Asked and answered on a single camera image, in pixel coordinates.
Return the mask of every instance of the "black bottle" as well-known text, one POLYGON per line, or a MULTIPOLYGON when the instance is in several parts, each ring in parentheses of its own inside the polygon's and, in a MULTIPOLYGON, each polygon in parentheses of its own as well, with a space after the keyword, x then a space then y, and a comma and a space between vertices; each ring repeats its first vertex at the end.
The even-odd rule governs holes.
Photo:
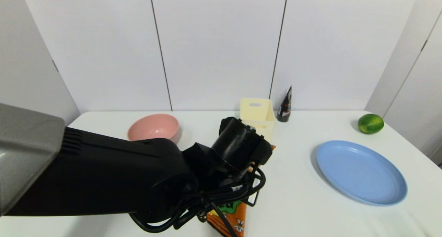
POLYGON ((292 108, 292 86, 290 86, 286 97, 281 103, 276 119, 280 122, 288 122, 290 117, 290 110, 292 108))

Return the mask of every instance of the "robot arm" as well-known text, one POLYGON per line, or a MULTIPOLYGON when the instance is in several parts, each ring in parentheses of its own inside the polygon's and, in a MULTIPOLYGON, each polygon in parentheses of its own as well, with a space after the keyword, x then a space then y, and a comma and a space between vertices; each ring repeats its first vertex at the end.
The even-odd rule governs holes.
POLYGON ((129 213, 148 232, 178 229, 257 193, 265 183, 258 166, 272 153, 235 118, 222 120, 211 148, 195 143, 181 152, 167 139, 125 141, 8 105, 0 115, 0 215, 129 213))

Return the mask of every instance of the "snack bag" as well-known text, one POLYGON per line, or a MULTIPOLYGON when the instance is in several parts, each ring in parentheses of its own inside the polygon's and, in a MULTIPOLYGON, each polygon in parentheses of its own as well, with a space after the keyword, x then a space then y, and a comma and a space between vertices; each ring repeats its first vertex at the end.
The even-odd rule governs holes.
MULTIPOLYGON (((227 221, 229 221, 237 236, 244 237, 247 204, 241 201, 236 201, 230 204, 219 206, 219 209, 227 218, 227 221)), ((229 230, 227 230, 227 227, 224 225, 223 221, 215 212, 215 210, 212 210, 207 214, 207 222, 221 235, 225 237, 232 237, 229 233, 229 230)))

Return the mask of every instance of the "white table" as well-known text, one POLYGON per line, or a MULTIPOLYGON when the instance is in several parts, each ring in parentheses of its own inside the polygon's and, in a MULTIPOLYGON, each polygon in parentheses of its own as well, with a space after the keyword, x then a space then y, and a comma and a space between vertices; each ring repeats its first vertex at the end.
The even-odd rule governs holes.
MULTIPOLYGON (((88 112, 70 127, 126 139, 133 122, 154 112, 88 112)), ((237 112, 167 112, 181 124, 178 147, 194 142, 211 146, 221 119, 237 112)), ((248 208, 246 236, 436 237, 442 236, 442 171, 390 126, 374 135, 357 131, 365 111, 293 111, 277 122, 276 149, 264 166, 267 183, 258 203, 248 208), (393 162, 409 192, 396 206, 356 202, 335 190, 319 173, 316 148, 325 141, 347 140, 367 146, 393 162)), ((2 217, 2 237, 143 237, 128 215, 77 217, 2 217)), ((155 236, 219 237, 208 224, 191 220, 182 229, 155 236)))

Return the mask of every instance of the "green lime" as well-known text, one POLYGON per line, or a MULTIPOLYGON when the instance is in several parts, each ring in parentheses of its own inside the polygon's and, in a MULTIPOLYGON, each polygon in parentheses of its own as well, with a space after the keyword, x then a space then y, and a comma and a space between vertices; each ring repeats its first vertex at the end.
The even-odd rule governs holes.
POLYGON ((374 134, 384 127, 384 120, 382 117, 375 114, 366 114, 359 118, 358 121, 359 130, 365 134, 374 134))

